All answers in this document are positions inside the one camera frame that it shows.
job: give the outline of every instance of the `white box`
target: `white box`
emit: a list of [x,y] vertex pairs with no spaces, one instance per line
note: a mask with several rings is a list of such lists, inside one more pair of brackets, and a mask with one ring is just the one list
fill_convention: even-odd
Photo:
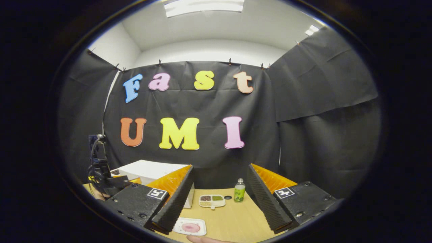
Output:
[[[181,164],[169,164],[169,163],[159,163],[147,160],[139,160],[125,166],[119,167],[117,169],[111,170],[113,176],[127,176],[129,180],[136,178],[141,179],[142,185],[147,185],[150,182],[161,178],[162,176],[169,174],[173,171],[181,169],[187,165]],[[189,195],[187,196],[186,202],[184,203],[184,208],[192,207],[192,200],[194,198],[195,187],[192,184]]]

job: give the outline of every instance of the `white wall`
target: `white wall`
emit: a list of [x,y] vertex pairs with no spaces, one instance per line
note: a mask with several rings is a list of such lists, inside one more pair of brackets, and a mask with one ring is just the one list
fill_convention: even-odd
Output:
[[131,69],[141,49],[119,23],[106,31],[90,46],[94,53],[118,68]]
[[222,61],[264,67],[275,62],[287,50],[235,40],[196,40],[156,47],[141,53],[133,67],[176,61]]

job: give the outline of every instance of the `pink food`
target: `pink food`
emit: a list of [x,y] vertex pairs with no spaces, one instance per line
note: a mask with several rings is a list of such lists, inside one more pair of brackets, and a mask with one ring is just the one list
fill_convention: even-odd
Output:
[[196,224],[192,224],[192,223],[185,223],[181,226],[181,228],[186,231],[186,232],[198,232],[200,231],[200,227]]

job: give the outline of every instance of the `pink letter i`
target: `pink letter i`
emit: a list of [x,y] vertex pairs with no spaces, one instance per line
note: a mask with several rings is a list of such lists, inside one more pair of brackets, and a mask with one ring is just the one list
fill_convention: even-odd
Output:
[[241,117],[225,117],[222,122],[226,125],[227,142],[225,148],[231,149],[244,147],[245,143],[240,139],[239,123],[241,122]]

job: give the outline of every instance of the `wooden table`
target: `wooden table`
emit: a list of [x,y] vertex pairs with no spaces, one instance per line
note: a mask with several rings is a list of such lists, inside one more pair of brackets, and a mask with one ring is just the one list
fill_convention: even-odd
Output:
[[[211,210],[199,206],[200,195],[220,194],[223,196],[234,196],[234,188],[231,189],[195,189],[192,208],[183,208],[180,217],[198,218],[206,222],[206,237],[232,241],[236,243],[255,243],[275,237],[267,224],[264,213],[258,208],[254,201],[245,192],[243,202],[234,202],[234,199],[225,200],[226,205]],[[163,236],[180,242],[191,243],[186,235],[170,232]]]

